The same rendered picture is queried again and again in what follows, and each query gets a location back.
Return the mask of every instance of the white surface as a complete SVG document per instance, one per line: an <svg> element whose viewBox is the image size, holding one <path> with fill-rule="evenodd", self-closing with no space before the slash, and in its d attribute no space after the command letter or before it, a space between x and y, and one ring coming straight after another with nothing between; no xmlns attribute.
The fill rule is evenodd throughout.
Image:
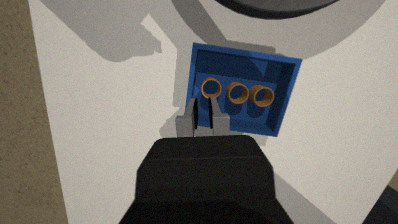
<svg viewBox="0 0 398 224"><path fill-rule="evenodd" d="M162 53L110 62L29 3L69 222L117 223L136 169L178 109L176 48L147 16ZM396 11L386 1L303 61L279 137L264 147L275 172L337 223L361 223L398 169Z"/></svg>

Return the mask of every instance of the blue container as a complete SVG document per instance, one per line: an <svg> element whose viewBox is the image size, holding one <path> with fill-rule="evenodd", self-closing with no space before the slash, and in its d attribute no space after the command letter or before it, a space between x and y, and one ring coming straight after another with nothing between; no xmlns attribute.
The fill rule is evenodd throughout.
<svg viewBox="0 0 398 224"><path fill-rule="evenodd" d="M217 101L221 112L230 116L230 130L276 137L301 61L297 58L194 43L186 105L189 99L197 98L198 126L210 127L208 100L202 95L201 87L206 78L216 78L222 86ZM250 99L243 104L234 104L226 94L226 88L232 82L242 83L249 90L254 85L268 87L275 93L274 101L267 107L258 107ZM204 87L205 92L215 92L218 85L208 83ZM240 93L234 93L234 90L231 96L239 96Z"/></svg>

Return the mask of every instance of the cylinder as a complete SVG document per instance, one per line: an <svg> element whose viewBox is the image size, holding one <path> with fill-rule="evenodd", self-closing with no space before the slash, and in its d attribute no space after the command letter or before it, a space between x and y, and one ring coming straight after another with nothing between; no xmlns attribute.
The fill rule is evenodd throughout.
<svg viewBox="0 0 398 224"><path fill-rule="evenodd" d="M264 97L261 100L256 100L256 95L261 90L265 91ZM274 102L275 93L274 91L272 91L272 89L268 87L262 85L254 85L252 88L250 88L249 99L259 107L267 107L271 105L272 102Z"/></svg>
<svg viewBox="0 0 398 224"><path fill-rule="evenodd" d="M238 86L242 87L242 95L240 95L238 98L232 98L231 97L232 89L235 87L238 87ZM245 85L243 85L242 83L239 83L239 82L230 83L227 86L226 92L227 92L227 96L228 96L229 100L234 104L242 104L242 103L246 102L246 100L249 98L249 89Z"/></svg>
<svg viewBox="0 0 398 224"><path fill-rule="evenodd" d="M214 82L216 82L218 84L217 91L215 93L206 93L203 88L206 85L206 83L211 82L211 81L214 81ZM202 95L204 97L206 97L207 99L210 98L210 97L218 97L221 94L221 90L222 90L222 87L221 87L220 82L217 79L213 78L213 77L209 77L209 78L205 79L202 82L202 88L201 88Z"/></svg>

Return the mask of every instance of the beige carpet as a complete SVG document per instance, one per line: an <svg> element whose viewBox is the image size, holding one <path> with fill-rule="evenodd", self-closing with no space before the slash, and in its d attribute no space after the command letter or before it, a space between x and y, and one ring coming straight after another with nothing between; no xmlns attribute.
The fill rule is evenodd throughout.
<svg viewBox="0 0 398 224"><path fill-rule="evenodd" d="M27 0L0 0L0 30L0 223L67 223Z"/></svg>

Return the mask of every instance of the blue tray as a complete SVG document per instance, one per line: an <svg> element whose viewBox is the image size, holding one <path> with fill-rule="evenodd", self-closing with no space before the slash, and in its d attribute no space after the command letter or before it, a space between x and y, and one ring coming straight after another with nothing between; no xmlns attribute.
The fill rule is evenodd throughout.
<svg viewBox="0 0 398 224"><path fill-rule="evenodd" d="M230 130L276 137L301 61L298 58L194 43L186 105L189 99L197 98L198 126L210 127L208 99L202 95L201 86L206 78L214 77L222 86L217 101L221 112L230 116ZM226 88L231 82L240 82L248 89L253 85L263 85L274 91L275 99L268 107L258 107L250 99L243 104L233 104L226 95Z"/></svg>

